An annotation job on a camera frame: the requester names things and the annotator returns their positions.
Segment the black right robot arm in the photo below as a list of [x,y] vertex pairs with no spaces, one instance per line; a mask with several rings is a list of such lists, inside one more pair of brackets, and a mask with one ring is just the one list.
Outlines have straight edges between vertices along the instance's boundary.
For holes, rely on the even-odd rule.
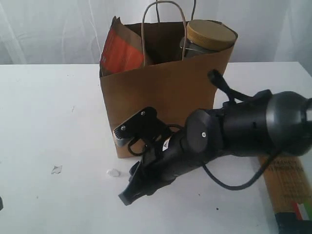
[[302,156],[312,147],[312,101],[295,92],[269,90],[250,97],[236,91],[220,109],[197,109],[184,126],[157,118],[146,107],[114,129],[118,146],[144,142],[141,160],[130,169],[129,184],[119,195],[125,205],[152,195],[177,177],[227,155],[267,155],[268,159],[246,183],[226,186],[243,190],[255,183],[280,154]]

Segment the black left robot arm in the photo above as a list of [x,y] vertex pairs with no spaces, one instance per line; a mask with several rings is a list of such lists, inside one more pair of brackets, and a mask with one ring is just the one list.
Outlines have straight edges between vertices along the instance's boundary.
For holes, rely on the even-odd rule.
[[2,200],[2,198],[0,197],[0,210],[2,210],[3,209],[3,200]]

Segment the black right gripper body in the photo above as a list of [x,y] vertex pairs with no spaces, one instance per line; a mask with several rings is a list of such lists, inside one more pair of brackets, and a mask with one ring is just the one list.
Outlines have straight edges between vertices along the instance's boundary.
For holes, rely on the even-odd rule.
[[208,130],[179,130],[155,142],[131,168],[129,184],[139,195],[144,188],[162,188],[177,177],[202,167],[216,158],[219,141]]

